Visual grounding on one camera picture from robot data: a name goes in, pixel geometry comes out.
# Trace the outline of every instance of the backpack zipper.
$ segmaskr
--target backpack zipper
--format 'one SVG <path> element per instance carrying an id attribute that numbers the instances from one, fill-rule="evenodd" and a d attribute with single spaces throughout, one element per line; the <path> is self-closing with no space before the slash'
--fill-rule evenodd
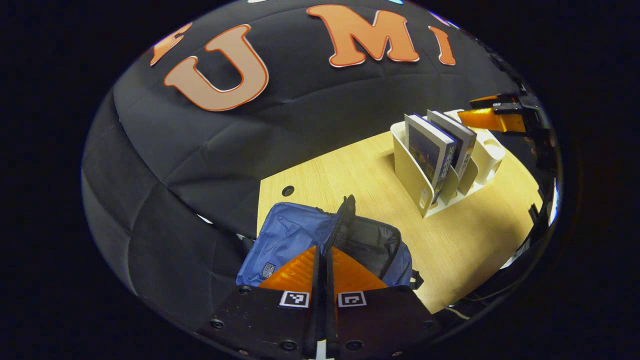
<path id="1" fill-rule="evenodd" d="M 335 227 L 331 231 L 331 235 L 329 235 L 329 240 L 327 240 L 327 242 L 324 245 L 324 249 L 322 251 L 322 256 L 323 257 L 326 257 L 327 253 L 329 252 L 329 248 L 331 246 L 333 246 L 333 242 L 335 241 L 335 238 L 338 236 L 338 232 L 340 231 L 340 228 L 342 227 L 343 219 L 344 219 L 344 210 L 340 214 L 340 218 L 338 218 L 338 222 L 335 224 Z"/>

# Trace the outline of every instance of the black fabric backdrop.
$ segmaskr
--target black fabric backdrop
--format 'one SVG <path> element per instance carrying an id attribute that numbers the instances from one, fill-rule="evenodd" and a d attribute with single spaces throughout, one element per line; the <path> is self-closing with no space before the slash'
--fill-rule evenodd
<path id="1" fill-rule="evenodd" d="M 518 88 L 473 38 L 414 4 L 384 0 L 339 3 L 370 23 L 379 9 L 405 16 L 420 61 L 369 57 L 336 69 L 324 23 L 306 14 L 323 3 L 237 1 L 208 13 L 153 67 L 152 50 L 145 51 L 97 112 L 82 172 L 93 237 L 127 287 L 191 329 L 234 285 L 251 245 L 234 233 L 256 237 L 261 179 L 387 131 L 405 113 L 468 109 L 471 99 Z M 238 24 L 252 27 L 246 37 L 269 70 L 256 99 L 209 112 L 164 85 L 167 72 L 191 55 L 219 88 L 238 84 L 222 54 L 204 51 Z M 438 61 L 428 26 L 449 34 L 455 66 Z"/>
<path id="2" fill-rule="evenodd" d="M 89 233 L 78 171 L 90 123 L 114 80 L 141 49 L 214 7 L 210 1 L 8 4 L 15 31 L 7 33 L 3 53 L 11 69 L 3 183 L 10 222 L 21 233 L 8 231 L 6 243 L 10 254 L 24 253 L 5 263 L 11 271 L 6 358 L 225 357 L 158 317 L 162 309 L 133 296 L 113 275 Z M 630 34 L 637 33 L 633 9 L 616 1 L 433 1 L 429 7 L 490 44 L 536 90 L 563 130 L 572 200 L 516 293 L 428 354 L 633 358 L 637 261 L 635 230 L 627 228 L 637 192 L 628 170 L 639 129 L 625 111 L 634 104 L 627 89 L 635 74 L 628 68 Z M 154 194 L 154 204 L 172 199 L 172 210 L 186 208 L 174 195 Z M 116 219 L 112 225 L 110 231 L 120 231 Z"/>

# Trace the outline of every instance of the light wood tabletop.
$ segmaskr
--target light wood tabletop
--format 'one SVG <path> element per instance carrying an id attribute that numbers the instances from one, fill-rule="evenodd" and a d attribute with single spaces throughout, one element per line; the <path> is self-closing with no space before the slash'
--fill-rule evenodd
<path id="1" fill-rule="evenodd" d="M 282 190 L 294 186 L 285 197 Z M 524 241 L 540 209 L 538 184 L 509 151 L 484 188 L 422 218 L 394 172 L 390 131 L 329 152 L 260 182 L 258 232 L 271 207 L 293 202 L 336 212 L 353 194 L 356 215 L 398 228 L 424 284 L 418 298 L 435 313 L 493 275 Z"/>

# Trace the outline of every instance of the white desk organizer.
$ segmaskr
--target white desk organizer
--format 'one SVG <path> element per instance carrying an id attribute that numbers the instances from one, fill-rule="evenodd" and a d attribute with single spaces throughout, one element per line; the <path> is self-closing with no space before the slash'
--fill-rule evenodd
<path id="1" fill-rule="evenodd" d="M 463 110 L 448 111 L 445 115 L 461 122 L 458 116 L 460 111 Z M 449 166 L 447 178 L 440 190 L 438 200 L 435 204 L 430 205 L 433 201 L 433 187 L 407 149 L 404 121 L 391 125 L 391 133 L 394 136 L 396 176 L 411 196 L 423 218 L 448 208 L 480 190 L 495 176 L 500 167 L 506 154 L 504 147 L 488 130 L 475 127 L 470 127 L 470 129 L 477 133 L 476 145 L 462 179 L 458 177 L 455 169 Z"/>

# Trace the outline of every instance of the orange letter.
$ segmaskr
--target orange letter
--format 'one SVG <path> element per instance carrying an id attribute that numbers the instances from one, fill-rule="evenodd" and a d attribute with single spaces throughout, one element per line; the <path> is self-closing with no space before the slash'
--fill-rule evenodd
<path id="1" fill-rule="evenodd" d="M 440 46 L 440 56 L 438 56 L 438 59 L 440 59 L 440 62 L 444 65 L 455 65 L 456 59 L 453 58 L 447 33 L 438 28 L 434 28 L 433 26 L 430 26 L 429 30 L 433 31 L 436 35 L 436 39 L 438 39 L 438 46 Z"/>
<path id="2" fill-rule="evenodd" d="M 179 37 L 175 37 L 175 36 L 187 31 L 191 27 L 191 24 L 192 24 L 191 22 L 189 24 L 186 24 L 185 26 L 178 29 L 178 31 L 160 40 L 160 42 L 158 42 L 154 46 L 154 58 L 151 59 L 151 62 L 149 63 L 149 65 L 154 66 L 158 62 L 158 60 L 160 60 L 160 58 L 164 56 L 164 54 L 168 53 L 172 47 L 176 46 L 180 42 L 180 40 L 184 38 L 184 36 L 182 35 L 180 35 Z"/>
<path id="3" fill-rule="evenodd" d="M 219 90 L 196 69 L 197 56 L 189 56 L 164 78 L 166 86 L 175 86 L 191 102 L 208 111 L 236 108 L 260 95 L 269 81 L 267 67 L 244 37 L 249 25 L 239 25 L 211 40 L 204 49 L 220 51 L 236 67 L 242 81 L 233 89 Z"/>
<path id="4" fill-rule="evenodd" d="M 366 59 L 365 54 L 356 49 L 353 39 L 376 60 L 384 56 L 387 40 L 391 43 L 391 49 L 387 52 L 391 60 L 420 59 L 406 29 L 406 19 L 396 13 L 378 10 L 373 25 L 344 5 L 313 6 L 307 9 L 307 14 L 320 17 L 329 30 L 335 49 L 329 62 L 335 67 L 358 65 Z"/>

